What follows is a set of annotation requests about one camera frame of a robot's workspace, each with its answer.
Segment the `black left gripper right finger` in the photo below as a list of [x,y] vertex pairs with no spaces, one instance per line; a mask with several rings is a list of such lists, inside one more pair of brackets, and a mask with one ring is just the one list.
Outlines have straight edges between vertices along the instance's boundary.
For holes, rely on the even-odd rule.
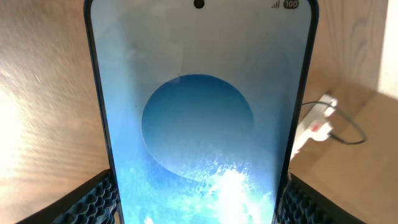
[[276,224],[364,224],[293,174],[275,211]]

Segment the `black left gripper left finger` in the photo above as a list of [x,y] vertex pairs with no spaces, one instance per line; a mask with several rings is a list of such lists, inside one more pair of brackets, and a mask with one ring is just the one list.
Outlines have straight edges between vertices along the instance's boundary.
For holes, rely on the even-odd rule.
[[114,224],[118,190],[106,169],[18,224]]

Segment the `blue Samsung Galaxy smartphone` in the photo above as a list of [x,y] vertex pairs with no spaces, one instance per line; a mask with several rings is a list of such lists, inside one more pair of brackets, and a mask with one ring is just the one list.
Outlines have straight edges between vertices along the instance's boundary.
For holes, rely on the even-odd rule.
[[122,223],[273,223],[316,1],[84,3]]

